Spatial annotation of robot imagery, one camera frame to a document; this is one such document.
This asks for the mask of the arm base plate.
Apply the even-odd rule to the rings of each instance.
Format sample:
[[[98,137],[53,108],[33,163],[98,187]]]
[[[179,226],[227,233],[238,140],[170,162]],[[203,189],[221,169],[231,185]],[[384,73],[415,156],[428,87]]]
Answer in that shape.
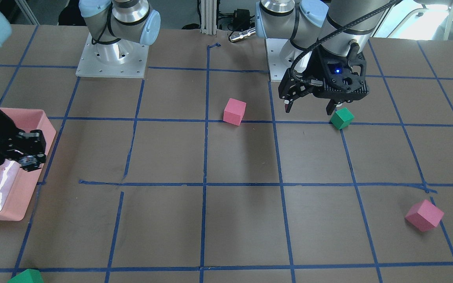
[[[289,39],[266,38],[265,40],[270,81],[278,83],[293,61],[305,48],[295,47]]]
[[[91,78],[143,79],[149,46],[128,40],[111,45],[92,44],[88,34],[75,75]]]

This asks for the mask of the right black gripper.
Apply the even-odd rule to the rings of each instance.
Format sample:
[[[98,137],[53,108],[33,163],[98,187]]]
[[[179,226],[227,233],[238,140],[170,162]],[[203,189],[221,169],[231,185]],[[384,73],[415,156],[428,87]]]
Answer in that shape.
[[[0,110],[0,165],[10,160],[24,171],[36,171],[46,162],[45,150],[46,140],[41,130],[25,132]]]

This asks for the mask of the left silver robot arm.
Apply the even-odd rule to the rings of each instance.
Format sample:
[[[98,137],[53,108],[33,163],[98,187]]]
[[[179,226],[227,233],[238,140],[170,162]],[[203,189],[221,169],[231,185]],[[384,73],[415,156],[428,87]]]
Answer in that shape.
[[[285,39],[286,70],[279,98],[288,113],[295,100],[327,99],[326,113],[365,98],[367,62],[363,49],[384,11],[396,0],[261,0],[255,29],[262,38]]]

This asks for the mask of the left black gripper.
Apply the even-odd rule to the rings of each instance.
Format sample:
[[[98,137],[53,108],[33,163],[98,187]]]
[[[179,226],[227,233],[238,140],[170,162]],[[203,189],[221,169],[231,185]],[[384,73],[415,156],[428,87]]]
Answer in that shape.
[[[343,102],[358,101],[370,93],[368,84],[356,91],[345,93],[332,88],[324,88],[322,81],[310,75],[310,72],[295,72],[295,77],[291,77],[289,70],[286,70],[284,77],[278,87],[280,99],[284,99],[285,112],[290,113],[294,100],[306,95],[314,95],[316,98],[329,99],[326,106],[327,115],[332,115],[335,109]]]

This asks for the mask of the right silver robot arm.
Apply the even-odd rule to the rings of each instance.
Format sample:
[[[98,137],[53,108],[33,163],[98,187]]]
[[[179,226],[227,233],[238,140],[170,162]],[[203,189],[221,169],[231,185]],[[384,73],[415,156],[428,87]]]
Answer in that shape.
[[[112,46],[127,40],[149,46],[158,37],[160,14],[147,0],[81,0],[79,10],[94,45]],[[10,23],[0,12],[0,47],[10,35]],[[7,160],[27,172],[40,169],[46,162],[46,138],[42,130],[18,128],[0,110],[0,165]]]

